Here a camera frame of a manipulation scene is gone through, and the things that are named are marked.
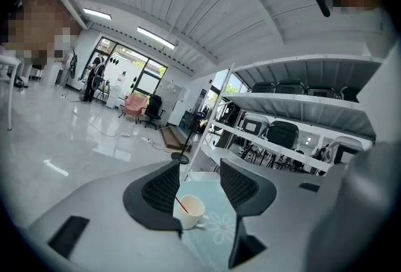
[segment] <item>coffee cup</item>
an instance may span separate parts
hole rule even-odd
[[[175,211],[174,216],[181,221],[182,229],[192,229],[194,226],[204,228],[206,224],[198,224],[201,217],[209,219],[207,215],[204,215],[205,205],[203,202],[192,195],[183,196],[180,202],[188,211],[186,212],[180,204],[178,204]]]

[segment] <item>ceiling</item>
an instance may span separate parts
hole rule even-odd
[[[147,42],[165,60],[192,75],[228,61],[270,59],[278,48],[329,41],[335,53],[344,42],[364,43],[383,34],[383,14],[321,14],[315,0],[70,0],[85,20]],[[86,15],[91,8],[112,20]],[[137,33],[141,26],[177,46],[164,48]],[[322,53],[316,47],[316,53]]]

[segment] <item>chair seat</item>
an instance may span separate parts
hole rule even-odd
[[[149,114],[149,113],[145,113],[146,116],[152,118],[152,119],[156,119],[156,120],[160,120],[160,116],[158,115],[154,115],[154,114]]]

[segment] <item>black office chair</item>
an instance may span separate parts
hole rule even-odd
[[[148,120],[140,120],[139,122],[145,122],[145,128],[147,127],[148,124],[151,124],[155,127],[155,129],[157,130],[157,128],[159,127],[159,125],[157,125],[154,120],[160,120],[162,117],[162,114],[165,112],[165,110],[162,110],[162,112],[159,115],[159,109],[162,106],[162,98],[160,96],[157,95],[152,95],[149,98],[149,105],[146,108],[145,111],[145,116],[148,116]]]

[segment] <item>table leg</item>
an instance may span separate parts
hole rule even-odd
[[[16,73],[17,73],[17,66],[13,66],[13,73],[11,74],[10,78],[10,89],[8,95],[8,130],[13,129],[11,126],[11,104],[13,102],[13,87]]]

